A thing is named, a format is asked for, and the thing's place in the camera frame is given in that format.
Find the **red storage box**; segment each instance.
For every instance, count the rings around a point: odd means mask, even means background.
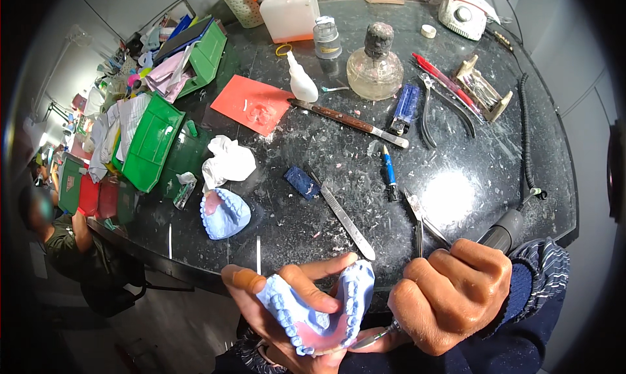
[[[107,219],[117,215],[120,183],[117,177],[109,176],[100,181],[100,195],[98,196],[98,210],[96,217]]]
[[[98,194],[100,183],[94,184],[89,174],[82,175],[80,179],[80,195],[78,207],[84,211],[85,216],[94,216],[98,210]]]

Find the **sandpaper block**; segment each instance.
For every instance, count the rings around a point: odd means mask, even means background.
[[[285,173],[285,179],[297,190],[300,192],[305,199],[310,200],[313,196],[317,195],[319,192],[320,186],[309,177],[302,169],[297,166],[292,166]]]

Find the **red wax sheet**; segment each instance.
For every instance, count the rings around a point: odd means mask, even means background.
[[[235,75],[211,108],[268,136],[289,108],[287,98],[295,97],[291,92]]]

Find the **white plastic bottle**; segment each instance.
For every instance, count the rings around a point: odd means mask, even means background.
[[[317,0],[263,0],[259,11],[275,44],[312,40],[320,15]]]
[[[304,72],[304,68],[295,61],[293,53],[287,52],[289,61],[289,75],[291,75],[291,92],[299,100],[305,102],[315,102],[319,93],[315,82]]]

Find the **black marble countertop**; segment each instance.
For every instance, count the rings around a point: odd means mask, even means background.
[[[141,196],[135,219],[123,228],[128,240],[143,253],[171,258],[174,268],[182,266],[200,272],[195,283],[217,292],[223,289],[211,286],[218,283],[217,275],[226,264],[256,269],[257,236],[261,238],[264,275],[289,263],[321,260],[347,251],[359,253],[323,198],[306,201],[283,178],[290,166],[303,167],[308,162],[321,179],[330,182],[335,197],[376,251],[376,297],[372,310],[384,310],[388,291],[416,252],[414,222],[408,205],[404,201],[388,201],[380,156],[382,146],[386,144],[390,151],[399,187],[419,196],[427,217],[450,241],[459,237],[477,240],[528,193],[521,160],[521,73],[512,54],[492,36],[484,34],[480,41],[471,41],[451,32],[437,21],[437,8],[433,5],[417,1],[398,6],[368,4],[363,0],[320,0],[319,6],[323,15],[335,18],[343,47],[341,56],[321,60],[315,56],[313,41],[292,44],[294,56],[318,87],[348,84],[348,57],[363,46],[367,25],[383,21],[395,30],[392,51],[402,60],[405,83],[424,89],[419,80],[421,70],[416,68],[411,52],[421,54],[448,75],[463,60],[477,54],[476,68],[500,94],[512,90],[513,99],[494,124],[480,124],[473,118],[476,138],[472,139],[462,121],[433,94],[429,125],[438,144],[436,150],[427,148],[419,125],[411,126],[405,135],[411,143],[409,148],[400,149],[301,109],[289,109],[271,135],[262,137],[213,111],[209,105],[230,80],[233,68],[245,77],[289,90],[287,59],[275,55],[277,45],[271,42],[264,26],[227,26],[226,52],[230,56],[222,59],[216,80],[174,105],[213,135],[227,135],[251,148],[257,159],[256,171],[246,181],[228,182],[225,188],[248,203],[252,221],[234,237],[210,240],[199,215],[199,182],[184,211],[177,210],[171,199],[163,199],[156,188]],[[419,32],[425,23],[437,28],[432,40]],[[495,28],[514,41],[504,30]],[[549,92],[528,55],[513,44],[521,68],[529,74],[526,89],[533,175],[537,185],[549,193],[547,200],[532,199],[524,208],[525,223],[519,240],[551,236],[565,246],[578,234],[576,183],[567,137]],[[397,99],[373,103],[351,90],[320,91],[316,104],[351,115],[360,111],[361,120],[387,129]],[[422,108],[423,91],[417,119]],[[425,233],[425,254],[437,246]],[[168,267],[165,271],[172,274],[172,266]],[[328,288],[329,284],[330,281],[322,281],[320,286]]]

